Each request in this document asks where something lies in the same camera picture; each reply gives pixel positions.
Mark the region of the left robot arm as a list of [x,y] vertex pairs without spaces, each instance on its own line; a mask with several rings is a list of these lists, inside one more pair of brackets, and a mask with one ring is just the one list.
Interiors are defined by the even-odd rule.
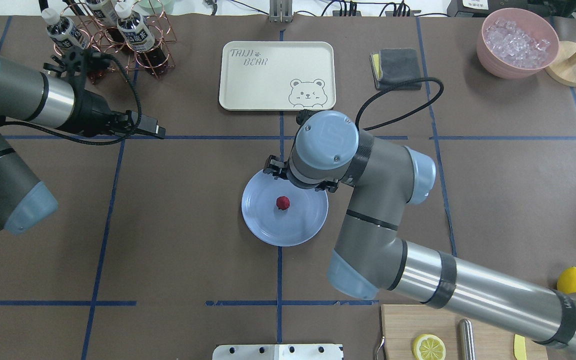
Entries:
[[[23,234],[58,209],[55,196],[7,141],[1,129],[23,126],[87,146],[110,146],[134,135],[164,139],[166,129],[143,114],[121,62],[93,48],[66,51],[32,69],[0,55],[0,231]],[[86,88],[87,73],[115,63],[135,100],[134,111],[110,109]]]

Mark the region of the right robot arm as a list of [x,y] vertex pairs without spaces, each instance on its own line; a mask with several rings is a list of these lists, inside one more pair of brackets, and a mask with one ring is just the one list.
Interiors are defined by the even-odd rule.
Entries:
[[565,351],[576,360],[576,292],[565,294],[398,237],[405,207],[434,187],[432,158],[373,136],[342,112],[301,110],[285,161],[263,171],[304,190],[352,187],[327,278],[339,292],[372,300],[393,291]]

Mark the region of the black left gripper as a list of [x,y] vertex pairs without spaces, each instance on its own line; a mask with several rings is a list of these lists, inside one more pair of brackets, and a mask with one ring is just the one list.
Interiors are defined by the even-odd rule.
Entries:
[[[166,130],[158,121],[143,114],[140,98],[135,85],[130,81],[126,69],[112,54],[86,49],[71,49],[61,57],[52,55],[52,63],[44,63],[43,69],[53,74],[73,89],[73,108],[61,125],[49,125],[50,128],[64,133],[93,138],[98,135],[118,136],[126,139],[133,135],[164,139]],[[112,111],[103,96],[86,89],[87,75],[106,70],[114,63],[125,78],[137,109],[135,111]]]

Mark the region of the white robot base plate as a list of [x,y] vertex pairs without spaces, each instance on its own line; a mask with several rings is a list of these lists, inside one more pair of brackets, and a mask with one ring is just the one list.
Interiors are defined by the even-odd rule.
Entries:
[[341,344],[223,344],[217,346],[213,360],[343,360]]

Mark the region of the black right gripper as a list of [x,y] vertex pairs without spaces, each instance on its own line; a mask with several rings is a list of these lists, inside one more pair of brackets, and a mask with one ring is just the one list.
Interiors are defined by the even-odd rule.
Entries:
[[263,173],[270,174],[275,179],[288,180],[292,185],[306,191],[327,191],[335,193],[338,190],[337,180],[301,180],[297,174],[291,170],[289,161],[280,161],[275,155],[270,155],[264,164]]

